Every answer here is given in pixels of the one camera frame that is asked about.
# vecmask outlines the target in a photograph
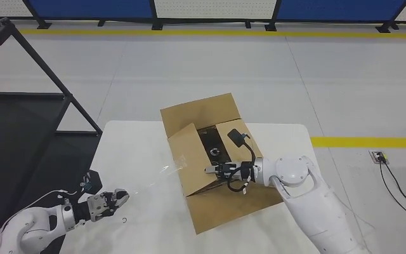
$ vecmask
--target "pegboard panel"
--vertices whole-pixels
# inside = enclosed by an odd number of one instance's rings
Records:
[[[403,11],[399,14],[399,16],[396,18],[396,21],[406,21],[406,8],[404,8]]]
[[[0,0],[0,17],[32,17],[21,0]]]
[[[276,0],[155,0],[158,18],[271,19]]]

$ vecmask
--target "white table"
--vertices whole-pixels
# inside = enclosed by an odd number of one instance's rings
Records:
[[[303,125],[247,126],[264,157],[297,152],[317,165]],[[161,122],[109,122],[91,169],[103,191],[123,188],[130,199],[113,217],[69,232],[61,254],[318,253],[284,203],[196,235]]]

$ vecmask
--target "cable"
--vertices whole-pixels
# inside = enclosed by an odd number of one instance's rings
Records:
[[[389,168],[388,164],[386,164],[386,161],[383,161],[383,163],[384,163],[385,166],[388,168],[389,173],[391,173],[393,179],[395,180],[396,185],[398,186],[398,189],[399,189],[400,193],[402,193],[402,196],[403,196],[404,198],[406,198],[406,195],[403,193],[402,188],[400,188],[400,185],[399,185],[399,183],[398,183],[398,180],[397,180],[396,177],[393,175],[393,173],[392,173],[391,169]]]
[[[68,195],[70,195],[70,196],[73,196],[73,195],[76,194],[77,191],[75,191],[74,193],[69,193],[69,192],[64,191],[64,190],[51,190],[51,191],[48,192],[47,194],[43,195],[43,196],[40,197],[39,199],[35,200],[34,202],[32,202],[31,204],[29,204],[28,206],[24,207],[23,209],[21,209],[20,211],[16,212],[15,214],[13,214],[11,217],[9,217],[9,219],[6,220],[6,222],[3,224],[3,226],[1,226],[0,233],[3,232],[3,230],[4,230],[4,228],[6,227],[7,223],[8,223],[12,218],[14,218],[17,214],[19,214],[19,213],[22,212],[23,210],[29,208],[30,206],[32,206],[32,205],[35,204],[36,202],[40,201],[40,200],[43,199],[44,197],[46,197],[46,196],[48,196],[49,194],[54,193],[54,192],[63,192],[63,193],[66,193],[66,194],[68,194]]]
[[[243,143],[243,146],[247,147],[247,149],[248,149],[249,152],[251,153],[251,165],[250,165],[250,167],[249,167],[249,169],[250,169],[250,170],[249,170],[249,176],[248,176],[247,182],[246,182],[245,184],[243,184],[240,188],[236,189],[236,188],[234,188],[234,187],[231,186],[231,180],[232,180],[232,177],[233,177],[238,171],[240,171],[240,170],[242,169],[242,167],[240,166],[240,167],[236,168],[235,170],[233,170],[233,171],[231,172],[231,174],[230,174],[230,175],[228,176],[228,178],[227,178],[227,187],[228,187],[231,191],[234,191],[234,192],[240,192],[240,191],[244,190],[244,189],[248,186],[249,181],[251,181],[251,177],[252,177],[252,176],[251,176],[251,168],[252,168],[252,166],[254,165],[255,159],[256,159],[255,153],[254,153],[253,149],[252,149],[249,145],[247,145],[247,143],[246,143],[245,141],[244,141],[244,143]]]
[[[388,190],[389,194],[391,194],[392,198],[396,201],[396,203],[398,203],[398,205],[399,205],[400,207],[402,207],[403,210],[406,211],[406,208],[404,208],[404,207],[399,203],[399,201],[394,197],[394,195],[392,194],[392,192],[389,190],[388,186],[386,185],[385,178],[383,177],[383,172],[382,172],[382,161],[379,161],[379,169],[381,170],[381,176],[382,176],[383,184],[385,185],[385,187],[386,187],[386,189]]]

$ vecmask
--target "yellow floor line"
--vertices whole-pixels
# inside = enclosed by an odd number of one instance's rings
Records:
[[[312,137],[313,147],[384,147],[406,148],[406,138],[377,137]]]
[[[292,36],[292,37],[352,37],[406,39],[406,34],[378,32],[267,32],[245,30],[48,30],[20,29],[23,34],[51,34],[59,36]]]

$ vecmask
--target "cardboard box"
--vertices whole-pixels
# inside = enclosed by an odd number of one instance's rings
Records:
[[[161,109],[160,113],[196,234],[282,202],[273,188],[251,182],[243,195],[219,183],[215,174],[204,172],[212,163],[198,131],[206,128],[218,131],[231,161],[251,160],[251,153],[227,136],[234,128],[250,135],[256,157],[262,157],[231,93]]]

